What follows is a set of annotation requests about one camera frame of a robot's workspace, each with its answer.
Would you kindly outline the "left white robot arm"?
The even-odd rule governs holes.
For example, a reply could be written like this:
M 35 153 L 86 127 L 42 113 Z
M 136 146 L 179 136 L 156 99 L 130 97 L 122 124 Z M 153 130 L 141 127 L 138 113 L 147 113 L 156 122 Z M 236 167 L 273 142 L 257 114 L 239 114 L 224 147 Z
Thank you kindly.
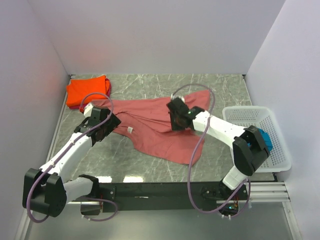
M 69 181 L 69 173 L 95 145 L 112 133 L 121 120 L 107 107 L 90 107 L 75 127 L 68 142 L 39 169 L 30 168 L 24 176 L 22 206 L 46 217 L 57 217 L 65 205 L 78 198 L 99 199 L 97 177 L 79 175 Z

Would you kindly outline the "salmon pink t shirt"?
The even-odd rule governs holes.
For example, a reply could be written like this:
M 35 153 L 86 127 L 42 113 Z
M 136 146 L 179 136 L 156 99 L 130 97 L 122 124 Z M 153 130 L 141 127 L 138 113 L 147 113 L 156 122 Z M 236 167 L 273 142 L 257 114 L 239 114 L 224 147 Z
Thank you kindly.
M 128 137 L 136 150 L 178 164 L 196 163 L 204 141 L 191 129 L 173 131 L 167 103 L 169 97 L 154 99 L 95 99 L 99 107 L 113 107 L 121 121 L 114 133 Z

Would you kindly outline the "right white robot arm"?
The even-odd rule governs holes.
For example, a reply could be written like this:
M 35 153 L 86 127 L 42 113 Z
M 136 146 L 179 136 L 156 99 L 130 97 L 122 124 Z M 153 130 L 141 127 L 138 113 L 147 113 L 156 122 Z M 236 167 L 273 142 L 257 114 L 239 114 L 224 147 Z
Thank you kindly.
M 239 126 L 211 115 L 201 107 L 189 108 L 181 97 L 171 97 L 167 104 L 173 131 L 191 129 L 202 132 L 201 138 L 210 135 L 230 147 L 233 167 L 222 179 L 219 193 L 230 200 L 237 187 L 270 156 L 273 144 L 268 133 L 256 126 Z

